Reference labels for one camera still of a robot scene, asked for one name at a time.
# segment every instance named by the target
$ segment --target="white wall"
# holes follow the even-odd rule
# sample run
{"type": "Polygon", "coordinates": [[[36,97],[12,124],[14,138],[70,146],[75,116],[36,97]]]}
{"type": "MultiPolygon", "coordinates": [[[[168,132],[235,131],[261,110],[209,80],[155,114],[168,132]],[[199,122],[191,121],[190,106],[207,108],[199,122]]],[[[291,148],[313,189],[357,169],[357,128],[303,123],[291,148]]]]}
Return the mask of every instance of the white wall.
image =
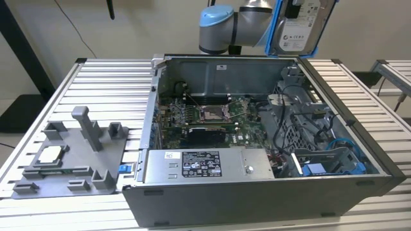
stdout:
{"type": "MultiPolygon", "coordinates": [[[[103,0],[59,0],[99,58],[151,58],[154,53],[198,53],[199,13],[207,0],[116,0],[116,19],[103,0]]],[[[243,0],[218,0],[235,9],[243,0]]],[[[62,80],[78,57],[92,57],[52,0],[8,0],[50,75],[62,80]]],[[[407,59],[410,0],[342,0],[317,58],[341,58],[353,70],[375,59],[407,59]]],[[[262,49],[245,48],[245,54],[262,49]]]]}
{"type": "Polygon", "coordinates": [[[39,94],[39,90],[0,33],[0,100],[14,100],[22,94],[39,94]]]}

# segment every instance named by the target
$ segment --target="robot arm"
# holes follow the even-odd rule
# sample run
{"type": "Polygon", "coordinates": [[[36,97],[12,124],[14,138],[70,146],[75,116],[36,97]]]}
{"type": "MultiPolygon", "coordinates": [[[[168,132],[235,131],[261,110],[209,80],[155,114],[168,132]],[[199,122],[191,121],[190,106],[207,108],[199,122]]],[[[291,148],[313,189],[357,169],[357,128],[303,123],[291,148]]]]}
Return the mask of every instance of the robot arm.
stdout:
{"type": "Polygon", "coordinates": [[[338,0],[247,0],[202,11],[201,51],[223,54],[230,45],[266,46],[269,56],[313,57],[338,0]]]}

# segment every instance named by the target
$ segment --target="motherboard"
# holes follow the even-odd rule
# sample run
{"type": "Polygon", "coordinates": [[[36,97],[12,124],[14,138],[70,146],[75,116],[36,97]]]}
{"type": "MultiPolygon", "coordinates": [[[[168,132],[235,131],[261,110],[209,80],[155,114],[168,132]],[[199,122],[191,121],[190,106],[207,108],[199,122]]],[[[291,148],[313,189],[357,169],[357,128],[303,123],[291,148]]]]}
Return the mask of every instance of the motherboard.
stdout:
{"type": "Polygon", "coordinates": [[[267,132],[251,97],[162,100],[164,149],[266,148],[267,132]]]}

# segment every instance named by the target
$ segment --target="blue cable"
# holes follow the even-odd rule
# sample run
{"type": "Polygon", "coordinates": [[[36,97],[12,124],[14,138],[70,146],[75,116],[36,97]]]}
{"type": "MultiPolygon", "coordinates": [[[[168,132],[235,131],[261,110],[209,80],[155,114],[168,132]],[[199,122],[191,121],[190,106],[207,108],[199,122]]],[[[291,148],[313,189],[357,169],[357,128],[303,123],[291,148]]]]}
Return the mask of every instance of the blue cable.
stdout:
{"type": "Polygon", "coordinates": [[[346,141],[347,143],[350,143],[351,146],[355,148],[355,151],[357,151],[357,153],[358,153],[358,155],[357,155],[358,158],[361,158],[361,149],[359,149],[359,147],[354,144],[354,142],[353,142],[350,139],[346,139],[346,138],[339,138],[339,139],[335,139],[334,141],[331,141],[330,144],[329,144],[329,146],[327,146],[327,148],[326,148],[326,150],[330,150],[333,144],[334,144],[335,142],[338,142],[338,141],[346,141]]]}

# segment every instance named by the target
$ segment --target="blue latch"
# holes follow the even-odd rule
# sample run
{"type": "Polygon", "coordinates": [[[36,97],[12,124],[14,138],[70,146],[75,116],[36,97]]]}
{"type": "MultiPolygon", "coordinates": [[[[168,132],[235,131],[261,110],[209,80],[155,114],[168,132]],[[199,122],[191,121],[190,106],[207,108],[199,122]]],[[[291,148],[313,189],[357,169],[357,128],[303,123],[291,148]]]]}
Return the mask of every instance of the blue latch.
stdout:
{"type": "Polygon", "coordinates": [[[126,174],[126,173],[131,173],[131,165],[120,165],[119,167],[119,173],[120,174],[126,174]]]}

